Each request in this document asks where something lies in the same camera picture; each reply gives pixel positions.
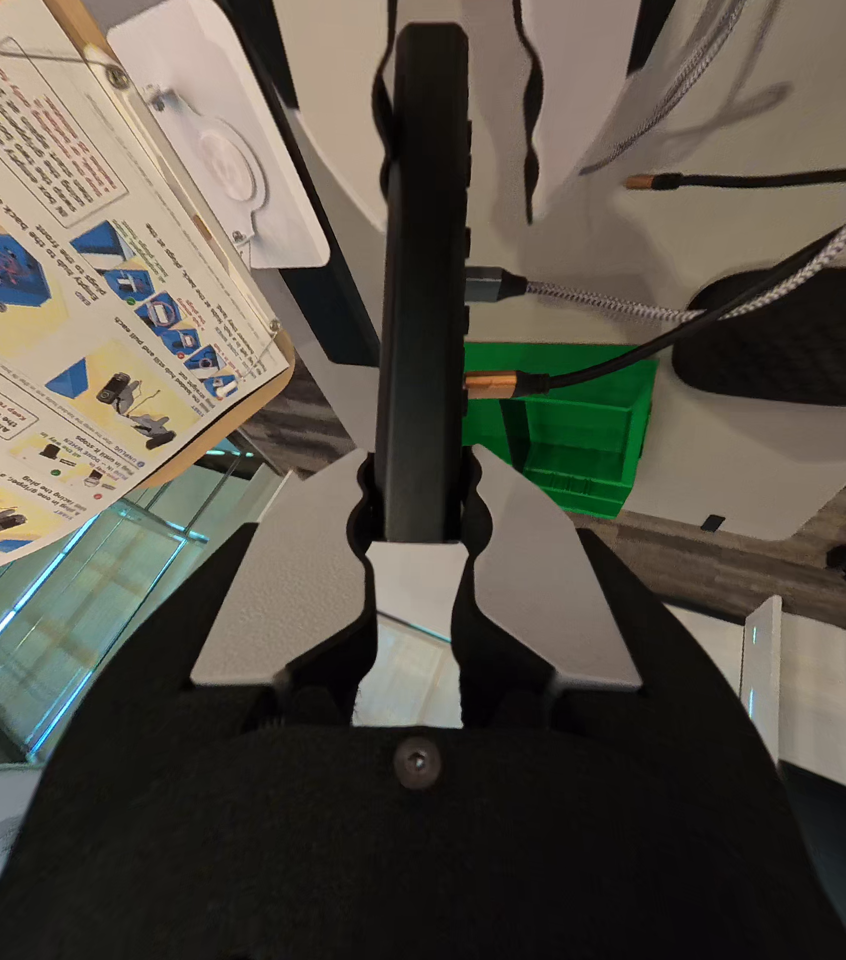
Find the printed instruction sheet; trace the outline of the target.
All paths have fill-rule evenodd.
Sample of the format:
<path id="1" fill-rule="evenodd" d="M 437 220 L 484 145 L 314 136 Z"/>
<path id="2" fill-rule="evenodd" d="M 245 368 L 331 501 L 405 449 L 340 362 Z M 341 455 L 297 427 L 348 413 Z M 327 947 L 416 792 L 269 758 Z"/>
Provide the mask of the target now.
<path id="1" fill-rule="evenodd" d="M 292 344 L 81 2 L 0 2 L 0 568 L 173 479 Z"/>

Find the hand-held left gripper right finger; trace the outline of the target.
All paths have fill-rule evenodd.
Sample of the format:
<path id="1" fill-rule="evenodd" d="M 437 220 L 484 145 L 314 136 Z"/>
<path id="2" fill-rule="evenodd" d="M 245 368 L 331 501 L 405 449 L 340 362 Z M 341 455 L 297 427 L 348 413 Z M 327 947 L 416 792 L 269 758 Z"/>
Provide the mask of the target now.
<path id="1" fill-rule="evenodd" d="M 639 690 L 643 681 L 565 513 L 485 446 L 464 451 L 461 678 L 485 690 Z"/>

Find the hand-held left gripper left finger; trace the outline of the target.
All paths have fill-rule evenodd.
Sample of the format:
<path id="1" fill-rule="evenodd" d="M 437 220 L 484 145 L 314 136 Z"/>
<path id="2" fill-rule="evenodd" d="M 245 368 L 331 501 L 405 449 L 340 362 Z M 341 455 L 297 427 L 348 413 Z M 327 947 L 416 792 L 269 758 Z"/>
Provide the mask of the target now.
<path id="1" fill-rule="evenodd" d="M 195 686 L 270 686 L 374 608 L 372 572 L 348 532 L 367 461 L 366 450 L 353 450 L 306 480 L 283 482 L 191 669 Z"/>

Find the instruction sheet on wooden stand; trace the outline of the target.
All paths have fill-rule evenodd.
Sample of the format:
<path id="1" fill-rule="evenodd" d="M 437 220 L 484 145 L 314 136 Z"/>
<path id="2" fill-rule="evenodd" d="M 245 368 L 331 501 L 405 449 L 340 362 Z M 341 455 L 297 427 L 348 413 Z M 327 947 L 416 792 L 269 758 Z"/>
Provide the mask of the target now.
<path id="1" fill-rule="evenodd" d="M 167 139 L 157 132 L 149 109 L 143 105 L 141 94 L 132 86 L 122 65 L 118 63 L 103 30 L 90 10 L 80 1 L 45 1 L 45 6 L 77 50 L 77 57 L 81 62 L 93 68 L 116 70 L 117 78 L 124 86 L 123 89 L 113 88 L 117 108 L 124 115 L 126 123 L 141 142 L 163 180 L 191 216 L 204 242 L 237 283 L 240 291 L 272 328 L 271 344 L 287 361 L 287 368 L 283 372 L 259 388 L 243 394 L 235 406 L 219 415 L 158 469 L 134 484 L 135 489 L 161 486 L 180 476 L 230 434 L 244 431 L 249 421 L 285 390 L 296 366 L 294 345 L 289 334 L 280 326 L 256 282 L 250 277 L 248 268 L 239 261 L 232 244 L 223 239 L 216 218 L 199 194 L 190 175 L 184 171 Z"/>

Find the white stand base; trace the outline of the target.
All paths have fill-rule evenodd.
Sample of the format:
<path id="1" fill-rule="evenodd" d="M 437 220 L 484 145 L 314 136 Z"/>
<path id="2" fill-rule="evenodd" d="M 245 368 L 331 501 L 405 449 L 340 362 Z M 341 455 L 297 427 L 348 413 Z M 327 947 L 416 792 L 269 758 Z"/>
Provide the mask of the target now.
<path id="1" fill-rule="evenodd" d="M 237 34 L 210 1 L 168 1 L 107 39 L 251 269 L 326 266 L 328 238 Z"/>

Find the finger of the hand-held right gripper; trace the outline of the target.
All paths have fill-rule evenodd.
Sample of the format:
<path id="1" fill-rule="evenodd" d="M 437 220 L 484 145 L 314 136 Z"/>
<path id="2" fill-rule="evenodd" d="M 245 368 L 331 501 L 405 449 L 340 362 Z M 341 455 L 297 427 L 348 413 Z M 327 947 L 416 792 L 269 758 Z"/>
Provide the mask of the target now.
<path id="1" fill-rule="evenodd" d="M 385 228 L 384 150 L 372 91 L 386 45 L 383 1 L 275 1 L 276 17 L 309 142 L 369 223 Z"/>
<path id="2" fill-rule="evenodd" d="M 551 208 L 621 97 L 632 47 L 630 1 L 513 1 L 528 58 L 522 120 L 525 220 Z"/>

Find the dark grey usb hub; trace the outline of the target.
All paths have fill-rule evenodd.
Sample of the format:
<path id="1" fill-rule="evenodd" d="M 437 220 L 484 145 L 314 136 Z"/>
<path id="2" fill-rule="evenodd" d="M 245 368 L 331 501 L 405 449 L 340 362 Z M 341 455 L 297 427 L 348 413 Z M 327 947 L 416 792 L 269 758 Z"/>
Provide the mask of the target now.
<path id="1" fill-rule="evenodd" d="M 470 174 L 469 42 L 456 22 L 409 22 L 387 42 L 374 112 L 387 209 L 374 480 L 381 535 L 459 536 Z"/>

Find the green plastic bin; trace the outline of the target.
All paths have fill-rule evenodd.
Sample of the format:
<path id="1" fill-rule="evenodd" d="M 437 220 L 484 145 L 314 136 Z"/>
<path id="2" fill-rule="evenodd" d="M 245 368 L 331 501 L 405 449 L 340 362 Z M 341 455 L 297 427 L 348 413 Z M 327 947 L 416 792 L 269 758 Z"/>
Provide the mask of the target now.
<path id="1" fill-rule="evenodd" d="M 565 511 L 614 519 L 635 482 L 657 366 L 647 359 L 544 396 L 471 400 L 463 443 L 488 448 Z"/>

